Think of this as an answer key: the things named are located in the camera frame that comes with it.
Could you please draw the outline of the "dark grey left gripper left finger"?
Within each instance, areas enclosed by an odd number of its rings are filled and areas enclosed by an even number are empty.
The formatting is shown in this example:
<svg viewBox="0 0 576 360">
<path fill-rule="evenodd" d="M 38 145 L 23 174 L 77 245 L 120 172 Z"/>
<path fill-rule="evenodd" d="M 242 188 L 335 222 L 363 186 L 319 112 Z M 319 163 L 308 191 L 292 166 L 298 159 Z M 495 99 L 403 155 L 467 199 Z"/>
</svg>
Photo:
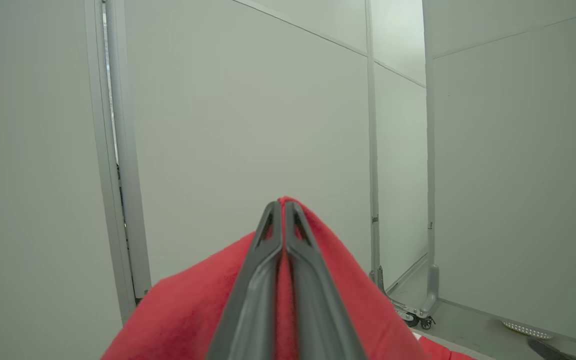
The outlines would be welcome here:
<svg viewBox="0 0 576 360">
<path fill-rule="evenodd" d="M 208 360 L 272 360 L 275 296 L 283 246 L 281 203 L 263 210 L 212 336 Z"/>
</svg>

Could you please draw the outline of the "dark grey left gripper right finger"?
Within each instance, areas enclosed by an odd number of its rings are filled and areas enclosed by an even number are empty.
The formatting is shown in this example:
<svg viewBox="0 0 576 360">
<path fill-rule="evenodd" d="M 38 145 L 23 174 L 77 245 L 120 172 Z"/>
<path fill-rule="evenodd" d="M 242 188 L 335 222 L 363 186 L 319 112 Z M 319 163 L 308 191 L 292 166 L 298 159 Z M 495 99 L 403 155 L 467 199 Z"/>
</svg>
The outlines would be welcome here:
<svg viewBox="0 0 576 360">
<path fill-rule="evenodd" d="M 294 281 L 298 358 L 365 360 L 367 354 L 299 203 L 285 203 L 285 225 L 285 247 Z"/>
</svg>

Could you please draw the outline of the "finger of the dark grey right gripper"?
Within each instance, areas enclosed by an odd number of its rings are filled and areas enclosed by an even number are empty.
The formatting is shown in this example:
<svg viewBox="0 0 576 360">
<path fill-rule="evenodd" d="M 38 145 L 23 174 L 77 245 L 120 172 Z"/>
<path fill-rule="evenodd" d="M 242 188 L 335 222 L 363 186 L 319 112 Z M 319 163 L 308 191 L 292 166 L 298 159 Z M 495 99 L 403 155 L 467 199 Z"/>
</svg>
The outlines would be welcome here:
<svg viewBox="0 0 576 360">
<path fill-rule="evenodd" d="M 528 337 L 526 343 L 543 360 L 576 360 L 576 356 L 560 351 L 540 338 Z"/>
</svg>

